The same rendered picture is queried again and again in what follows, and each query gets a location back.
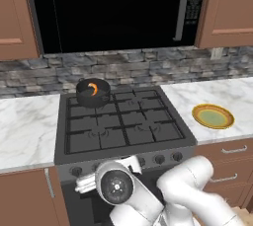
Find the dark grey gas hob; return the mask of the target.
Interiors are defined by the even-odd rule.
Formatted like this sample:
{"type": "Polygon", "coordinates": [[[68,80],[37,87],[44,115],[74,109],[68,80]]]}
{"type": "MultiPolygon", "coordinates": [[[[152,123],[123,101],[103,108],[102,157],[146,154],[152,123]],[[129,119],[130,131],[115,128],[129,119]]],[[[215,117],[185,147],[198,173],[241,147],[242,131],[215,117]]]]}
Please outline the dark grey gas hob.
{"type": "Polygon", "coordinates": [[[145,159],[145,167],[166,169],[194,154],[197,139],[182,120],[163,90],[156,87],[114,90],[102,108],[86,109],[73,94],[59,98],[54,164],[63,182],[75,181],[73,167],[82,175],[96,170],[107,160],[131,155],[145,159]],[[181,152],[176,162],[172,154],[181,152]],[[164,155],[162,165],[156,155],[164,155]]]}

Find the yellow and green plate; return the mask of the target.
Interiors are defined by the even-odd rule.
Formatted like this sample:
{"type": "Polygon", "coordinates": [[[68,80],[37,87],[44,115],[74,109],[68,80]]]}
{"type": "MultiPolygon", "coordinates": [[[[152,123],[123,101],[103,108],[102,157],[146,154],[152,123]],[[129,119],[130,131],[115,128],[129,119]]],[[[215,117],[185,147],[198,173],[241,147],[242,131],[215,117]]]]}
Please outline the yellow and green plate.
{"type": "Polygon", "coordinates": [[[196,122],[211,129],[227,129],[235,122],[229,110],[214,104],[196,105],[192,109],[192,116],[196,122]]]}

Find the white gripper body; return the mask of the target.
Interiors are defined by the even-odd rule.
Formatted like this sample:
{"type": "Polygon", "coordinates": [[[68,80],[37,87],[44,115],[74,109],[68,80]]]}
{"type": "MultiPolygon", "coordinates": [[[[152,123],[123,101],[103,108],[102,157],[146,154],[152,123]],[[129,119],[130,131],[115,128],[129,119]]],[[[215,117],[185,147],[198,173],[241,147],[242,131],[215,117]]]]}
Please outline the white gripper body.
{"type": "Polygon", "coordinates": [[[76,180],[75,190],[80,193],[86,193],[96,188],[95,176],[87,175],[76,180]]]}

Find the brown drawer front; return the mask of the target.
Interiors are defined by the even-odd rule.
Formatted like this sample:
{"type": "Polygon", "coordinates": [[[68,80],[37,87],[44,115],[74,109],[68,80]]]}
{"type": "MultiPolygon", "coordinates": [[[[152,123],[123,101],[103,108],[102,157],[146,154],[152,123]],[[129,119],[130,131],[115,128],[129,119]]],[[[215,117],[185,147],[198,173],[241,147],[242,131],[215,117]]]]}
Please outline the brown drawer front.
{"type": "Polygon", "coordinates": [[[198,145],[195,149],[195,154],[207,157],[214,165],[235,161],[246,161],[251,164],[253,163],[253,138],[198,145]],[[243,145],[247,145],[248,147],[245,152],[234,154],[221,153],[222,148],[225,150],[232,150],[242,148],[243,145]]]}
{"type": "Polygon", "coordinates": [[[212,179],[221,179],[232,177],[237,173],[238,177],[236,180],[227,181],[222,183],[211,183],[208,182],[206,185],[206,190],[213,190],[216,188],[224,188],[228,186],[234,186],[239,184],[246,184],[250,179],[251,173],[253,172],[253,167],[250,166],[246,161],[235,161],[231,163],[223,163],[214,166],[214,172],[212,179]]]}
{"type": "Polygon", "coordinates": [[[231,207],[245,208],[250,200],[252,187],[252,184],[237,185],[218,188],[214,192],[221,195],[231,207]]]}

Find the orange shrimp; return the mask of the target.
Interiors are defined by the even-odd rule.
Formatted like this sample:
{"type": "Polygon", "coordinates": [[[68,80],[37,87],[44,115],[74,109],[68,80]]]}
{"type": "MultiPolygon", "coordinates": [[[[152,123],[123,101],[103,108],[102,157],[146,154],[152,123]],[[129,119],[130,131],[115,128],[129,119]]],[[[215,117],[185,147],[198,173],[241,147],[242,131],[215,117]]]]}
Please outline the orange shrimp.
{"type": "Polygon", "coordinates": [[[98,93],[98,86],[97,86],[97,84],[95,84],[95,83],[89,83],[88,87],[93,89],[93,93],[92,93],[91,96],[95,96],[98,93]]]}

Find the brown base cupboard door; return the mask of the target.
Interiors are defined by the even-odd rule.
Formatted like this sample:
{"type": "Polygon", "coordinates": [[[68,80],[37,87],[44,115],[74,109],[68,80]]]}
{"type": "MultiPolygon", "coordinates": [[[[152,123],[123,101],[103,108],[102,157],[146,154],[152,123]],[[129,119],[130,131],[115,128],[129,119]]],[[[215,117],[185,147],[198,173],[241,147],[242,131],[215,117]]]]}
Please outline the brown base cupboard door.
{"type": "Polygon", "coordinates": [[[70,226],[55,167],[0,174],[0,226],[70,226]]]}

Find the black oven door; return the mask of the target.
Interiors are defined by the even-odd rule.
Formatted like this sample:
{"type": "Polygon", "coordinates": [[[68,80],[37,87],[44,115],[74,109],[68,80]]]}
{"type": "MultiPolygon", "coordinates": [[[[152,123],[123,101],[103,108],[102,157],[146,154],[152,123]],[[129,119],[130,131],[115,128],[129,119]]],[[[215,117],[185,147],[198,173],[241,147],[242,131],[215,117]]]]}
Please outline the black oven door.
{"type": "MultiPolygon", "coordinates": [[[[156,182],[166,171],[167,169],[162,167],[136,174],[162,204],[164,204],[163,196],[156,182]]],[[[61,184],[70,226],[109,226],[109,214],[114,207],[100,198],[95,189],[80,194],[74,190],[75,187],[75,181],[61,184]]]]}

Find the black microwave oven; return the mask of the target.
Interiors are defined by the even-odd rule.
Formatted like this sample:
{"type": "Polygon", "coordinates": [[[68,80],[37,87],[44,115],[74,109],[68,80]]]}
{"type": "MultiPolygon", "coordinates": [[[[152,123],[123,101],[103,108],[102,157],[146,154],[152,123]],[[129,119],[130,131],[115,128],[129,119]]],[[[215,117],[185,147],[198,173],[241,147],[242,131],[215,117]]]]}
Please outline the black microwave oven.
{"type": "Polygon", "coordinates": [[[180,0],[33,0],[45,54],[188,46],[203,0],[187,0],[183,35],[174,41],[180,0]]]}

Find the brown wall cupboard door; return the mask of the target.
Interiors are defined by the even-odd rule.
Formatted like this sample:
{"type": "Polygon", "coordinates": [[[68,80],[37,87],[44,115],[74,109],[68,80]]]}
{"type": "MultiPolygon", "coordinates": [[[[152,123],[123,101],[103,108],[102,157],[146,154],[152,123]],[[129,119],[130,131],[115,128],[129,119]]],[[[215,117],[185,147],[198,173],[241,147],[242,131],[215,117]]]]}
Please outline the brown wall cupboard door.
{"type": "Polygon", "coordinates": [[[253,45],[253,0],[203,0],[195,46],[253,45]]]}
{"type": "Polygon", "coordinates": [[[0,0],[0,61],[39,57],[29,0],[0,0]]]}

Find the black cooking pot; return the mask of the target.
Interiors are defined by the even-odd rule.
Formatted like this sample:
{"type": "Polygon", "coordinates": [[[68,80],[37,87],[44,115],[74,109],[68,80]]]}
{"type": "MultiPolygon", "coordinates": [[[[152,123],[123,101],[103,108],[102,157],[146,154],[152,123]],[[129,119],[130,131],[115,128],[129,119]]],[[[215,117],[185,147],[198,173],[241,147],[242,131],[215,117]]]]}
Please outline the black cooking pot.
{"type": "Polygon", "coordinates": [[[85,108],[95,109],[105,106],[110,100],[111,86],[105,80],[98,78],[81,78],[76,85],[77,103],[85,108]],[[93,89],[88,87],[89,83],[95,83],[98,86],[98,93],[91,96],[93,89]]]}

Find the white wall socket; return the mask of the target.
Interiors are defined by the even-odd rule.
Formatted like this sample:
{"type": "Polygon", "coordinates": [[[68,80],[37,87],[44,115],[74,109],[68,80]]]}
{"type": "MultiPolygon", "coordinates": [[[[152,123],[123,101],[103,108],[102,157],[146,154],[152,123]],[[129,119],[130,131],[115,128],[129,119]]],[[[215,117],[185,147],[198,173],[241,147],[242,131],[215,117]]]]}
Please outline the white wall socket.
{"type": "Polygon", "coordinates": [[[223,53],[222,47],[216,47],[211,50],[211,60],[221,59],[223,53]]]}

